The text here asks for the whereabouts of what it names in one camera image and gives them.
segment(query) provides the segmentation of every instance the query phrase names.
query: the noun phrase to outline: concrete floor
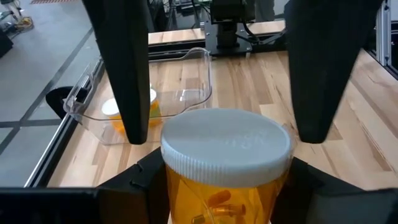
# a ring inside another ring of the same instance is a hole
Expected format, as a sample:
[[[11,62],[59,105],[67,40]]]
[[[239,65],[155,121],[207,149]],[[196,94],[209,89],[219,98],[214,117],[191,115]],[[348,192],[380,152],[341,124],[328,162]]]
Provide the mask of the concrete floor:
[[[286,2],[275,1],[275,14],[283,13]],[[29,3],[21,0],[21,7],[34,29],[15,37],[14,48],[0,58],[0,187],[25,184],[57,129],[28,124],[59,120],[44,100],[46,92],[74,85],[100,55],[80,1]],[[397,1],[392,11],[398,19]]]

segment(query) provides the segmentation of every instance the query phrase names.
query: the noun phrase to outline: wood grain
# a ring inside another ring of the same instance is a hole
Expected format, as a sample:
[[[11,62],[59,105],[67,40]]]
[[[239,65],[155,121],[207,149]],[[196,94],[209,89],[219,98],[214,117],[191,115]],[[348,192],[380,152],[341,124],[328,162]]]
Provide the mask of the wood grain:
[[[283,22],[266,22],[251,29],[264,33],[283,27]],[[202,38],[198,29],[179,30],[150,34],[149,42]],[[398,82],[366,52],[359,54],[323,144],[303,143],[297,137],[287,52],[255,54],[249,59],[218,58],[212,61],[211,69],[213,107],[240,108],[274,119],[291,133],[296,157],[351,184],[366,190],[398,187]],[[183,88],[197,82],[195,66],[188,62],[157,66],[153,71],[150,79],[154,88]],[[102,85],[109,86],[107,80]],[[104,146],[78,126],[49,186],[99,185],[158,146],[158,141],[142,146]]]

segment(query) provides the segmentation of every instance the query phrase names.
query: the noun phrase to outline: light wood surface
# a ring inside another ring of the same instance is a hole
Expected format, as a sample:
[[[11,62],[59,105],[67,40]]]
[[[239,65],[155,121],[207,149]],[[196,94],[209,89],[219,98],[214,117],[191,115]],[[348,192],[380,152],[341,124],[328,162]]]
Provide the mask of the light wood surface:
[[[283,27],[283,22],[266,22],[251,29],[265,33]],[[149,42],[202,38],[198,29],[180,30],[150,34]],[[358,57],[323,144],[298,140],[290,103],[287,52],[252,54],[249,59],[218,58],[212,61],[212,72],[213,107],[240,108],[276,120],[292,133],[296,157],[351,184],[366,190],[398,187],[398,82],[366,52]],[[183,82],[189,75],[185,70],[181,79],[164,77],[152,84],[163,88]],[[79,125],[49,186],[99,185],[158,146],[158,142],[104,146]]]

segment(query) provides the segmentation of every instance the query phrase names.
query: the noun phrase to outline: yellow object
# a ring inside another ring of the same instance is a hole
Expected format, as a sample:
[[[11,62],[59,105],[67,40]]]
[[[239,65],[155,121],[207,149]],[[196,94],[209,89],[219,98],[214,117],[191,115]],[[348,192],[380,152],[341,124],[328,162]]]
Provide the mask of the yellow object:
[[[269,222],[292,158],[277,123],[241,110],[193,110],[165,122],[161,143],[173,224]]]
[[[120,116],[118,104],[116,103],[115,98],[109,99],[105,101],[102,106],[102,113],[106,115],[109,119],[114,120],[111,121],[114,129],[122,135],[125,135],[126,130],[124,129],[124,125]],[[150,89],[150,112],[149,112],[149,126],[157,126],[162,122],[159,107],[159,101],[157,99],[156,91]]]

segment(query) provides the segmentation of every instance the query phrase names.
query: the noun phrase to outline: transparent bin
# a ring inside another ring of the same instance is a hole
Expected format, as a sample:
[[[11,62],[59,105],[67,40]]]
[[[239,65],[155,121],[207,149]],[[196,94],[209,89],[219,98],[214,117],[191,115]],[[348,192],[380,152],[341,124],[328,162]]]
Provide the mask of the transparent bin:
[[[109,119],[102,113],[105,101],[114,96],[108,74],[95,75],[98,63],[87,66],[63,108],[103,144],[127,143],[125,133],[115,128],[123,125],[121,119]],[[160,131],[166,119],[184,111],[211,106],[210,63],[209,52],[202,48],[193,48],[178,59],[149,62],[150,83],[157,93],[160,115],[150,117],[147,142],[160,141]]]

